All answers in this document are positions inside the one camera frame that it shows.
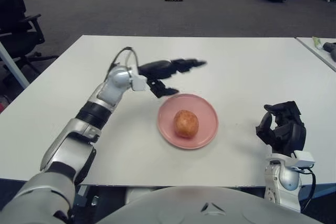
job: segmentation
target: white table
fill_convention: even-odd
[[[317,49],[314,45],[314,41],[312,38],[297,38],[308,50],[310,50],[313,54],[319,57],[325,64],[327,64],[332,70],[336,72],[336,62],[330,56],[330,53],[321,49]],[[336,42],[335,39],[321,38],[321,43],[324,45],[326,42]]]
[[[15,79],[20,83],[20,85],[25,89],[29,86],[29,82],[26,77],[17,67],[11,56],[8,54],[2,43],[0,42],[0,58],[6,64],[10,72],[14,75]]]
[[[307,127],[305,150],[317,183],[335,183],[336,76],[294,38],[82,36],[0,115],[0,178],[28,180],[45,150],[104,79],[109,63],[132,46],[140,64],[198,58],[208,65],[165,80],[204,97],[219,130],[206,147],[185,151],[159,134],[165,98],[128,91],[103,129],[83,182],[120,186],[263,186],[266,146],[255,126],[263,105],[295,100]],[[302,176],[304,184],[311,177]]]

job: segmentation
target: black cable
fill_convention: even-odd
[[[109,69],[107,71],[107,74],[105,76],[105,80],[106,80],[107,76],[109,75],[109,72],[112,70],[112,68],[114,68],[116,66],[115,62],[117,61],[117,59],[119,58],[119,56],[121,55],[121,53],[124,52],[124,51],[126,51],[126,50],[131,51],[134,54],[136,66],[139,67],[139,60],[138,60],[137,53],[133,50],[132,47],[124,47],[123,49],[121,49],[119,51],[119,53],[117,53],[117,55],[113,59],[113,62],[110,64]]]
[[[313,173],[313,171],[310,168],[307,168],[307,170],[309,171],[309,173],[304,173],[304,172],[299,172],[301,174],[311,174],[312,176],[312,183],[311,183],[311,189],[310,189],[310,193],[308,195],[308,198],[306,200],[306,203],[303,205],[303,207],[301,208],[301,212],[305,211],[308,204],[310,203],[310,201],[313,198],[314,192],[315,192],[315,188],[316,188],[316,176]]]

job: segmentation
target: brown food item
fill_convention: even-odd
[[[188,110],[180,110],[174,117],[174,128],[177,135],[191,138],[198,131],[198,118]]]

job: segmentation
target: robotic hand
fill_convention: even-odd
[[[116,64],[118,56],[125,50],[134,53],[136,66],[128,67],[127,60],[125,66]],[[105,81],[45,153],[41,172],[31,178],[4,207],[0,223],[68,223],[72,217],[75,185],[86,177],[96,155],[93,143],[98,140],[123,93],[129,88],[144,90],[147,83],[158,98],[175,94],[178,91],[166,88],[160,79],[204,63],[195,59],[179,59],[139,66],[132,48],[121,50],[112,62]],[[294,104],[266,106],[269,112],[257,127],[258,136],[274,150],[268,157],[266,194],[269,192],[271,201],[287,208],[229,188],[170,187],[122,207],[99,223],[317,223],[288,209],[298,209],[298,191],[295,189],[299,179],[297,169],[302,167],[302,161],[305,165],[309,163],[302,158],[303,152],[296,151],[303,149],[306,131]],[[270,129],[269,113],[276,116],[278,123],[274,131]],[[296,157],[288,156],[293,150]]]
[[[136,66],[116,63],[123,51],[133,52]],[[101,130],[127,89],[145,89],[146,82],[156,97],[172,95],[160,79],[178,72],[187,72],[206,62],[189,60],[157,61],[138,66],[131,47],[122,49],[112,62],[105,81],[100,84],[71,119],[44,154],[40,171],[30,179],[7,204],[0,215],[1,223],[64,223],[71,217],[75,185],[81,183],[95,158],[93,146]]]
[[[265,170],[265,199],[300,212],[298,200],[301,189],[300,173],[308,169],[313,175],[309,198],[314,193],[316,182],[310,170],[315,163],[314,159],[309,152],[302,151],[306,140],[306,128],[300,119],[301,113],[294,101],[265,105],[264,108],[267,113],[260,125],[256,127],[256,133],[271,148]],[[272,115],[275,116],[277,123],[274,130],[270,128]]]

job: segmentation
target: office chair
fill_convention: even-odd
[[[41,72],[32,64],[34,61],[42,61],[57,58],[58,56],[42,57],[41,53],[29,53],[36,45],[45,42],[43,33],[37,22],[41,14],[25,16],[26,6],[23,0],[0,0],[0,42],[13,58],[18,68],[24,65],[30,66],[36,73]],[[4,80],[7,83],[13,75],[9,74]]]

